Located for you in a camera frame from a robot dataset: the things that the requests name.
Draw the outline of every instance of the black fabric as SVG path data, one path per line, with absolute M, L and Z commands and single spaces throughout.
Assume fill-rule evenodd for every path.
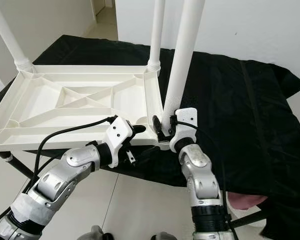
M 64 35 L 34 64 L 146 65 L 149 51 L 144 45 Z M 173 55 L 168 49 L 160 53 L 162 102 Z M 300 221 L 300 124 L 286 101 L 299 90 L 300 79 L 285 68 L 194 52 L 181 103 L 182 108 L 198 110 L 198 126 L 205 132 L 197 133 L 198 143 L 211 158 L 221 187 L 223 161 L 228 191 L 269 197 L 275 214 L 263 234 L 274 240 L 291 239 L 286 237 L 295 231 L 300 234 L 300 224 L 292 223 Z M 132 148 L 136 159 L 143 156 L 136 166 L 122 162 L 106 169 L 184 187 L 177 155 L 155 149 L 145 157 L 149 148 Z

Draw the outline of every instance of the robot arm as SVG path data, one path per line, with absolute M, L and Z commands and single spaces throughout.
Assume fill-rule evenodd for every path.
M 229 217 L 223 206 L 218 181 L 209 157 L 196 142 L 197 110 L 184 108 L 171 117 L 170 149 L 178 153 L 181 170 L 187 180 L 195 232 L 194 240 L 233 240 Z
M 65 152 L 59 163 L 40 177 L 27 194 L 21 193 L 12 203 L 10 213 L 0 221 L 0 240 L 39 239 L 77 184 L 101 166 L 116 167 L 119 150 L 144 130 L 145 127 L 132 127 L 117 117 L 102 144 Z

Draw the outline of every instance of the floor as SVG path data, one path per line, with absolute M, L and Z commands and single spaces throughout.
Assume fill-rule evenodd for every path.
M 104 8 L 96 16 L 96 26 L 89 38 L 118 40 L 116 13 Z M 23 151 L 13 153 L 29 168 L 35 155 Z M 0 159 L 0 213 L 11 204 L 25 184 L 26 178 Z M 90 232 L 99 225 L 116 240 L 149 240 L 158 232 L 168 232 L 178 240 L 191 240 L 193 223 L 186 188 L 99 170 L 78 184 L 66 203 L 44 229 L 42 240 L 69 239 Z M 241 240 L 262 240 L 261 228 L 237 228 Z
M 85 37 L 118 41 L 116 9 L 114 7 L 102 9 L 96 16 L 96 25 Z

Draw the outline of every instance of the white tape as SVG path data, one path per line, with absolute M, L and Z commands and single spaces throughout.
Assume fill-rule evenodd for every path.
M 29 195 L 21 193 L 11 204 L 11 210 L 15 219 L 20 223 L 31 220 L 37 224 L 46 226 L 56 213 L 45 205 L 40 205 Z
M 195 127 L 198 126 L 197 109 L 195 109 L 193 107 L 178 109 L 175 111 L 175 115 L 176 115 L 177 121 L 179 121 L 179 122 L 191 124 L 191 125 L 194 125 Z M 181 139 L 192 138 L 192 140 L 194 142 L 196 142 L 197 141 L 196 132 L 197 132 L 197 130 L 191 126 L 177 124 L 175 126 L 175 135 L 170 140 L 170 144 L 169 144 L 171 151 L 174 153 L 177 152 L 175 149 L 175 146 L 176 146 L 176 143 Z

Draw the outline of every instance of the black cable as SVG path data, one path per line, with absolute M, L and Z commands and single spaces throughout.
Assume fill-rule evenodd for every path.
M 185 126 L 188 126 L 188 127 L 191 127 L 191 128 L 194 128 L 198 131 L 200 131 L 201 133 L 203 133 L 206 137 L 208 137 L 208 139 L 211 141 L 211 143 L 213 144 L 213 146 L 217 149 L 218 152 L 219 151 L 219 148 L 217 146 L 217 144 L 213 141 L 213 139 L 202 129 L 200 129 L 199 127 L 195 126 L 195 125 L 192 125 L 190 123 L 187 123 L 187 122 L 183 122 L 183 121 L 176 121 L 177 124 L 180 124 L 180 125 L 185 125 Z M 224 211 L 225 211 L 225 214 L 226 214 L 226 220 L 227 220 L 227 223 L 229 225 L 229 228 L 230 230 L 232 231 L 233 233 L 233 236 L 234 236 L 234 239 L 235 240 L 239 240 L 238 238 L 238 235 L 236 233 L 236 230 L 235 228 L 232 226 L 232 223 L 231 223 L 231 218 L 228 216 L 228 204 L 227 204 L 227 193 L 226 193 L 226 170 L 225 170 L 225 163 L 224 163 L 224 159 L 221 157 L 221 168 L 222 168 L 222 182 L 223 182 L 223 188 L 222 188 L 222 202 L 223 202 L 223 207 L 224 207 Z
M 64 133 L 68 133 L 68 132 L 72 132 L 72 131 L 76 131 L 76 130 L 80 130 L 80 129 L 85 129 L 85 128 L 89 128 L 89 127 L 93 127 L 99 124 L 102 124 L 104 122 L 113 122 L 113 120 L 116 118 L 116 116 L 113 117 L 107 117 L 105 119 L 102 119 L 100 121 L 96 121 L 96 122 L 92 122 L 89 124 L 85 124 L 85 125 L 81 125 L 81 126 L 76 126 L 76 127 L 71 127 L 71 128 L 67 128 L 64 130 L 60 130 L 60 131 L 56 131 L 50 135 L 48 135 L 46 138 L 43 139 L 43 141 L 40 143 L 39 148 L 37 150 L 37 154 L 35 157 L 35 164 L 34 164 L 34 171 L 33 171 L 33 176 L 31 181 L 25 186 L 25 188 L 23 189 L 22 193 L 25 194 L 26 192 L 28 192 L 28 190 L 36 183 L 36 176 L 49 164 L 51 163 L 55 158 L 57 158 L 60 154 L 50 158 L 48 161 L 46 161 L 40 168 L 39 168 L 39 164 L 40 164 L 40 156 L 41 156 L 41 151 L 42 148 L 44 147 L 45 143 L 52 137 L 60 135 L 60 134 L 64 134 Z M 0 219 L 2 219 L 6 214 L 8 214 L 10 212 L 11 208 L 8 207 L 6 210 L 4 210 L 1 214 L 0 214 Z
M 56 132 L 48 135 L 45 139 L 43 139 L 43 141 L 40 143 L 39 148 L 38 148 L 37 153 L 36 153 L 35 164 L 34 164 L 34 171 L 33 171 L 33 178 L 31 179 L 30 187 L 32 187 L 36 183 L 36 177 L 35 176 L 38 175 L 41 151 L 42 151 L 42 148 L 44 147 L 45 143 L 50 138 L 52 138 L 54 136 L 57 136 L 57 135 L 60 135 L 60 134 L 65 134 L 65 133 L 68 133 L 68 132 L 72 132 L 72 131 L 75 131 L 75 130 L 80 130 L 80 129 L 85 129 L 85 128 L 93 127 L 93 126 L 102 124 L 104 122 L 111 122 L 111 121 L 114 120 L 114 118 L 115 117 L 107 117 L 105 119 L 102 119 L 100 121 L 96 121 L 96 122 L 93 122 L 93 123 L 89 123 L 89 124 L 85 124 L 85 125 L 81 125 L 81 126 L 76 126 L 76 127 L 71 127 L 71 128 L 67 128 L 67 129 L 64 129 L 64 130 L 60 130 L 60 131 L 56 131 Z
M 49 163 L 51 163 L 54 159 L 56 159 L 57 157 L 59 157 L 60 155 L 62 155 L 62 153 L 58 153 L 57 155 L 51 157 L 48 161 L 46 161 L 39 169 L 38 169 L 38 173 L 40 173 Z M 28 184 L 24 187 L 24 189 L 22 190 L 22 193 L 25 194 L 29 187 L 30 187 L 30 181 L 28 182 Z M 0 214 L 0 220 L 7 215 L 10 212 L 11 208 L 8 207 L 6 210 L 4 210 L 1 214 Z

